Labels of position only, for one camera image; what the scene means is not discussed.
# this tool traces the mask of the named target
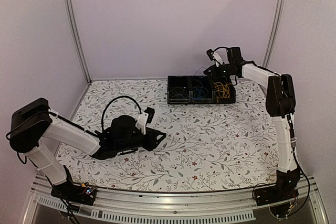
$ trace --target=leaf pattern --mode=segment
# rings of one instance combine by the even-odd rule
[[[74,181],[101,187],[141,191],[209,191],[272,183],[278,152],[275,127],[265,110],[259,85],[240,81],[235,104],[169,105],[166,80],[95,81],[82,101],[74,122],[100,131],[106,104],[119,95],[135,98],[155,109],[153,129],[167,137],[152,152],[144,149],[99,161],[61,144],[57,159]],[[114,102],[105,125],[127,114],[137,118],[127,99]]]

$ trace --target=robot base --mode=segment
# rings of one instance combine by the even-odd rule
[[[64,201],[93,206],[96,199],[97,187],[89,186],[88,184],[85,184],[84,187],[75,185],[68,168],[64,166],[64,169],[67,174],[67,181],[57,186],[54,185],[52,187],[51,195]]]
[[[299,168],[286,173],[277,170],[276,185],[253,190],[253,199],[257,206],[263,206],[298,197],[299,192],[296,185],[299,180]]]
[[[284,200],[288,200],[299,196],[299,192],[296,188],[282,193],[281,197],[276,197],[277,190],[275,186],[258,188],[254,190],[253,198],[256,200],[257,206],[268,205]]]

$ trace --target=black cable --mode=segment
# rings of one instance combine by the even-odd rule
[[[229,49],[228,47],[217,47],[212,54],[214,54],[215,51],[219,50],[219,49]]]
[[[43,113],[47,113],[48,111],[39,111],[37,113],[35,113],[34,115],[31,115],[30,117],[28,117],[26,120],[24,120],[21,124],[19,124],[18,126],[16,126],[14,129],[12,129],[10,132],[8,132],[6,134],[6,139],[8,141],[10,141],[10,138],[8,137],[9,135],[13,134],[15,131],[17,131],[22,125],[24,125],[25,123],[27,123],[29,120],[31,120],[32,118],[36,117],[39,114],[43,114]]]
[[[293,103],[292,103],[292,100],[291,100],[291,99],[288,97],[288,95],[286,94],[286,92],[285,92],[285,90],[284,90],[284,87],[281,86],[281,88],[282,88],[282,92],[283,92],[283,94],[285,95],[285,97],[288,99],[288,101],[289,101],[289,103],[290,103],[290,111],[292,111],[293,108],[294,108]]]
[[[131,98],[131,97],[129,97],[128,95],[121,95],[121,96],[119,96],[119,97],[116,97],[116,98],[114,98],[112,101],[110,101],[110,102],[106,105],[106,107],[105,107],[105,109],[104,109],[104,111],[103,111],[103,114],[101,115],[101,131],[102,131],[102,132],[104,131],[104,116],[105,116],[106,110],[108,109],[108,107],[111,105],[112,102],[114,102],[114,101],[116,101],[116,100],[118,100],[118,99],[120,99],[120,98],[127,98],[127,99],[132,100],[132,101],[138,106],[139,114],[141,114],[141,108],[140,108],[140,105],[137,103],[137,101],[136,101],[134,98]]]
[[[220,63],[219,63],[219,61],[218,60],[216,60],[215,58],[213,58],[214,59],[214,61],[216,62],[216,63],[218,63],[219,65],[220,65]]]
[[[272,188],[269,184],[266,184],[266,183],[258,183],[257,185],[255,185],[255,186],[253,187],[253,190],[252,190],[252,199],[254,199],[254,200],[256,200],[256,199],[254,198],[254,190],[255,190],[257,187],[259,187],[259,185],[265,185],[265,186],[268,186],[269,188]]]
[[[54,189],[54,191],[56,192],[57,196],[59,197],[59,199],[62,201],[62,203],[66,206],[67,208],[67,212],[68,212],[68,219],[71,221],[71,223],[73,224],[80,224],[80,222],[78,221],[78,219],[76,218],[75,214],[72,211],[72,206],[70,207],[69,204],[67,204],[63,198],[61,197],[61,195],[58,193],[58,191],[55,189],[54,185],[52,184],[52,182],[50,181],[50,179],[46,176],[49,184],[51,185],[51,187]]]
[[[193,76],[195,76],[197,74],[197,72],[199,72],[201,69],[206,69],[205,67],[200,67],[194,74]]]
[[[25,161],[23,162],[23,160],[20,157],[20,153],[16,152],[16,154],[17,154],[18,159],[21,161],[21,163],[23,163],[24,165],[27,164],[27,156],[25,156]]]
[[[307,196],[304,200],[304,202],[302,203],[302,205],[294,212],[291,212],[288,216],[292,216],[294,214],[296,214],[298,211],[301,210],[301,208],[306,204],[306,202],[308,201],[309,199],[309,194],[310,194],[310,182],[309,182],[309,178],[306,176],[306,174],[304,173],[304,171],[302,170],[301,166],[299,165],[299,162],[298,160],[296,159],[296,156],[295,156],[295,147],[293,148],[293,156],[294,156],[294,160],[295,160],[295,163],[297,164],[298,168],[300,169],[300,171],[302,172],[303,176],[305,177],[305,179],[307,180],[307,183],[308,183],[308,192],[307,192]]]

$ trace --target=black tray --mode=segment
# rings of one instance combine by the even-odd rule
[[[219,98],[215,82],[228,84],[229,98]],[[214,81],[208,76],[168,76],[168,104],[228,104],[236,102],[236,90],[230,78]]]

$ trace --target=metal pole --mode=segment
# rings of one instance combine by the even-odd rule
[[[80,66],[82,68],[82,72],[83,72],[83,75],[84,75],[84,78],[85,78],[87,84],[90,84],[91,83],[91,77],[90,77],[88,65],[87,65],[85,57],[84,57],[82,44],[81,44],[80,38],[79,38],[79,33],[78,33],[77,24],[76,24],[76,20],[75,20],[75,14],[73,12],[74,7],[72,5],[72,0],[64,0],[64,2],[65,2],[68,18],[69,18],[70,29],[71,29],[71,33],[72,33],[72,37],[73,37],[73,42],[75,43],[75,48],[76,48],[77,56],[78,56],[78,59],[79,59],[79,63],[80,63]]]
[[[271,56],[272,56],[272,52],[273,52],[275,40],[276,40],[276,37],[277,37],[279,24],[280,24],[282,9],[284,7],[284,2],[285,2],[285,0],[277,0],[277,6],[276,6],[275,14],[274,14],[272,30],[271,30],[271,34],[270,34],[270,37],[269,37],[269,40],[268,40],[264,61],[262,63],[262,66],[265,67],[265,68],[268,67],[269,62],[271,60]]]

